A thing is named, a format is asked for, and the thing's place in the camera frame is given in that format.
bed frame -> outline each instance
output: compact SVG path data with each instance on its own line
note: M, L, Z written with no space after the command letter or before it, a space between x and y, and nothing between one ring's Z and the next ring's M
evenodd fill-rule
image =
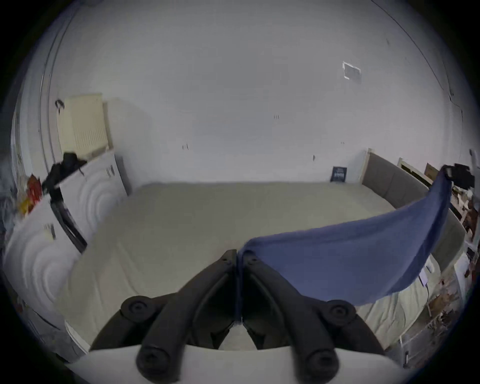
M428 188L401 167L367 151L360 183L387 200L394 208L400 208L424 197ZM451 210L448 210L445 228L432 252L444 275L453 267L462 253L465 229Z

black knob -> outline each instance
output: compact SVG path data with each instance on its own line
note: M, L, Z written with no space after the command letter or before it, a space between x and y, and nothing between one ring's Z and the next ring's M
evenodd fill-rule
M169 354L155 346L142 348L137 356L137 367L146 378L158 377L166 373L169 366Z
M338 372L338 357L333 350L316 351L307 358L307 374L309 379L317 383L327 383Z

blue towel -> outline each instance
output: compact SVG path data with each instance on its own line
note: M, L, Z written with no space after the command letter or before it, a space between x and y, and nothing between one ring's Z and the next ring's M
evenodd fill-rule
M419 276L445 224L451 187L441 170L414 203L365 220L254 238L239 261L255 253L304 296L373 303Z

bed sheet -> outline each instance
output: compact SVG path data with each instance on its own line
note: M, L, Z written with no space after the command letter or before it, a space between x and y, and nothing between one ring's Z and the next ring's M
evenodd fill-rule
M56 307L91 345L126 298L176 292L224 251L240 249L253 237L364 219L393 209L361 184L148 185L99 226Z

